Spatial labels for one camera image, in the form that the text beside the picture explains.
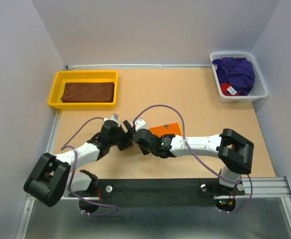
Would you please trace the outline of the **orange towel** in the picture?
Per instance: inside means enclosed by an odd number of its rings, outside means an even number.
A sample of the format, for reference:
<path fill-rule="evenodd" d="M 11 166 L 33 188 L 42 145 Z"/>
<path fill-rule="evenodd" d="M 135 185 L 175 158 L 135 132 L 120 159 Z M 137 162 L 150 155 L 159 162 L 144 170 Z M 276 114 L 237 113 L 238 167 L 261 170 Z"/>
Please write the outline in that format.
<path fill-rule="evenodd" d="M 175 134 L 182 136 L 181 127 L 177 122 L 151 127 L 149 128 L 149 131 L 158 137 L 161 137 L 165 134 Z"/>

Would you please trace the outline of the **brown towel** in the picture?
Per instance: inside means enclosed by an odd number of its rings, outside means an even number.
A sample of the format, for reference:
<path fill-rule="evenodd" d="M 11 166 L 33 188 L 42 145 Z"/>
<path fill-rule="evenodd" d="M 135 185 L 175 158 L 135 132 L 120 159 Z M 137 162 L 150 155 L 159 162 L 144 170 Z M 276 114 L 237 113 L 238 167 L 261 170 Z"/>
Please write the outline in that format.
<path fill-rule="evenodd" d="M 113 82 L 66 83 L 63 103 L 110 103 L 114 98 Z"/>

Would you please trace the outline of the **purple towel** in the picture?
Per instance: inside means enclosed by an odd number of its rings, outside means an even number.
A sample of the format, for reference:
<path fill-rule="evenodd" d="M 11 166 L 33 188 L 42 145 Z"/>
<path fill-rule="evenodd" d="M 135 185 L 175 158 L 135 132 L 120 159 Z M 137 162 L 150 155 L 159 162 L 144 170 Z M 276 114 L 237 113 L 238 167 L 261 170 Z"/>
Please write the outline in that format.
<path fill-rule="evenodd" d="M 241 88 L 240 96 L 247 96 L 253 89 L 256 76 L 247 58 L 224 57 L 213 60 L 212 64 L 216 66 L 219 84 L 225 82 Z"/>

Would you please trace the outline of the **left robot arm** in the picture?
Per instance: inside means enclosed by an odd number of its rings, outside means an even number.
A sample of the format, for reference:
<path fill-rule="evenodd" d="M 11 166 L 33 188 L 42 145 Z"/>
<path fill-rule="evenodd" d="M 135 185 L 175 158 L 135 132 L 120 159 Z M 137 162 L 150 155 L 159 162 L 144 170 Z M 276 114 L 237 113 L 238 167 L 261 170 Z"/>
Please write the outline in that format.
<path fill-rule="evenodd" d="M 40 156 L 23 190 L 48 207 L 54 206 L 69 190 L 70 175 L 87 163 L 100 160 L 116 146 L 119 150 L 132 146 L 135 125 L 124 121 L 127 131 L 113 119 L 104 121 L 100 132 L 82 146 L 57 155 L 44 153 Z"/>

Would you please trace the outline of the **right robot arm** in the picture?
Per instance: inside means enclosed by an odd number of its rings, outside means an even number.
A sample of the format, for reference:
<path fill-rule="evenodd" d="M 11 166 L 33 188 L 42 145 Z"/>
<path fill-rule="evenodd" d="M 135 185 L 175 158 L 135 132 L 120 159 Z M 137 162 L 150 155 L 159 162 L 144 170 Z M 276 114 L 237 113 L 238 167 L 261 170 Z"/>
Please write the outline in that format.
<path fill-rule="evenodd" d="M 201 137 L 174 134 L 158 137 L 147 129 L 140 129 L 134 134 L 133 142 L 141 148 L 144 155 L 151 153 L 160 158 L 194 156 L 219 178 L 215 182 L 215 188 L 220 194 L 230 192 L 240 183 L 242 175 L 249 175 L 252 171 L 254 144 L 229 128 L 221 134 Z M 214 172 L 199 156 L 218 158 L 225 166 L 220 173 Z"/>

